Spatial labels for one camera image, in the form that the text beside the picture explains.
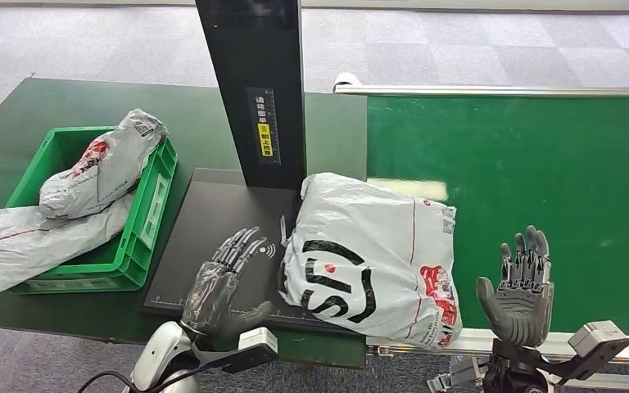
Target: black cable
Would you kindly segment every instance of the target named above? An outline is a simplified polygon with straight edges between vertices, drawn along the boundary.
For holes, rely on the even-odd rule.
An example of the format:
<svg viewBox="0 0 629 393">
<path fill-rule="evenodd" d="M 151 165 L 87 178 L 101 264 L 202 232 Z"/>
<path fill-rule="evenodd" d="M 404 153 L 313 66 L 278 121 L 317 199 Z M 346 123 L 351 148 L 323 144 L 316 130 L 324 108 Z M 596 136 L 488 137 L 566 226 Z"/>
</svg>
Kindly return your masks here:
<svg viewBox="0 0 629 393">
<path fill-rule="evenodd" d="M 81 387 L 80 389 L 78 389 L 78 393 L 83 393 L 83 391 L 85 391 L 88 386 L 90 386 L 90 384 L 92 384 L 93 382 L 95 382 L 97 379 L 101 378 L 101 377 L 105 377 L 105 376 L 111 376 L 111 377 L 115 377 L 117 379 L 119 379 L 120 381 L 122 381 L 128 388 L 129 391 L 131 391 L 132 393 L 160 393 L 163 389 L 165 389 L 167 386 L 172 385 L 175 382 L 181 381 L 184 378 L 188 378 L 191 377 L 192 375 L 197 375 L 198 373 L 204 371 L 208 369 L 207 366 L 201 366 L 198 368 L 194 368 L 193 370 L 190 370 L 187 373 L 184 373 L 178 377 L 174 377 L 172 379 L 170 379 L 167 382 L 163 382 L 161 383 L 159 386 L 156 386 L 152 389 L 148 389 L 147 391 L 141 391 L 139 390 L 136 386 L 133 385 L 133 383 L 127 378 L 125 377 L 123 374 L 118 373 L 117 371 L 114 370 L 108 370 L 108 371 L 103 371 L 101 373 L 97 373 L 95 375 L 93 375 L 90 379 L 88 379 Z"/>
</svg>

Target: green table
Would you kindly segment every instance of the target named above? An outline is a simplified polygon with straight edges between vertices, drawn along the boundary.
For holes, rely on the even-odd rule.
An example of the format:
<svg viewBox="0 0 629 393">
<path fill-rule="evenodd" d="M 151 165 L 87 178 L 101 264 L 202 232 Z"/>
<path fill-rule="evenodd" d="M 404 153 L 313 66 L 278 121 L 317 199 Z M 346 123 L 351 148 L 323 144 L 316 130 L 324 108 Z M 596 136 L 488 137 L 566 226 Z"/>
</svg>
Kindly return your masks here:
<svg viewBox="0 0 629 393">
<path fill-rule="evenodd" d="M 216 88 L 25 79 L 0 105 L 0 208 L 49 129 L 118 124 L 140 107 L 162 119 L 179 154 L 158 244 L 165 244 L 195 167 L 239 169 Z M 309 94 L 308 167 L 365 176 L 365 98 Z M 156 248 L 158 261 L 162 247 Z M 114 342 L 145 342 L 166 318 L 139 313 L 144 292 L 0 294 L 0 327 Z M 283 360 L 360 368 L 363 337 L 274 330 Z"/>
<path fill-rule="evenodd" d="M 497 280 L 499 244 L 537 224 L 552 248 L 551 330 L 612 319 L 629 334 L 629 95 L 532 93 L 309 94 L 308 169 L 446 184 L 458 208 L 453 273 L 465 332 L 486 328 L 476 276 Z M 238 168 L 216 89 L 27 79 L 0 106 L 0 207 L 47 130 L 116 124 L 136 106 L 168 124 L 179 152 L 166 240 L 191 170 Z M 0 326 L 140 342 L 163 321 L 138 312 L 142 298 L 1 294 Z M 364 364 L 359 338 L 277 336 L 282 359 Z"/>
</svg>

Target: black metal pole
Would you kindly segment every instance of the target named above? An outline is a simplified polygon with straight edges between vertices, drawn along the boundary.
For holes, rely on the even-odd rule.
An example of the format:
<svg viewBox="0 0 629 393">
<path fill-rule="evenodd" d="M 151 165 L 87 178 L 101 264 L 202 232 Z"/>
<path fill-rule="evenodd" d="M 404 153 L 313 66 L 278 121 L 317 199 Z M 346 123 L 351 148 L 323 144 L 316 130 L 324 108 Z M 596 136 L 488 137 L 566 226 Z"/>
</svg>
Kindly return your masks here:
<svg viewBox="0 0 629 393">
<path fill-rule="evenodd" d="M 245 183 L 299 189 L 305 119 L 299 0 L 196 0 Z"/>
</svg>

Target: yellow label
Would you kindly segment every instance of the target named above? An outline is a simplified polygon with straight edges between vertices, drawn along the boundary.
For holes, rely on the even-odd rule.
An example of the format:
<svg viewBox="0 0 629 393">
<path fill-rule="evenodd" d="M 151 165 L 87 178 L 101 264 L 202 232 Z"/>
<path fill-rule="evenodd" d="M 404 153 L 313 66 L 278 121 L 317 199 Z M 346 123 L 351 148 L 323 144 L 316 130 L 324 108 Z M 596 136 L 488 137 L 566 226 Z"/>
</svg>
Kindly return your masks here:
<svg viewBox="0 0 629 393">
<path fill-rule="evenodd" d="M 256 125 L 256 128 L 259 130 L 261 155 L 264 157 L 273 157 L 274 149 L 271 148 L 271 132 L 269 131 L 269 125 L 259 123 Z"/>
</svg>

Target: green plastic crate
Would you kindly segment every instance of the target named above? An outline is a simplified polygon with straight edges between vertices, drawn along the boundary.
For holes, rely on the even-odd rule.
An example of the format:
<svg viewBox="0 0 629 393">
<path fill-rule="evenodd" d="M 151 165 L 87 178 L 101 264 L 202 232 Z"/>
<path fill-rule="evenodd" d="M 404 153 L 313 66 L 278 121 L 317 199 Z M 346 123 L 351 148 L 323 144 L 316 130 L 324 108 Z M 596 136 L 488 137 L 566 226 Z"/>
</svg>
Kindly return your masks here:
<svg viewBox="0 0 629 393">
<path fill-rule="evenodd" d="M 52 129 L 20 179 L 6 207 L 36 206 L 39 189 L 53 174 L 69 169 L 97 136 L 115 129 Z M 165 203 L 177 167 L 168 138 L 148 157 L 124 231 L 97 249 L 50 269 L 11 289 L 15 293 L 134 291 L 146 282 Z"/>
</svg>

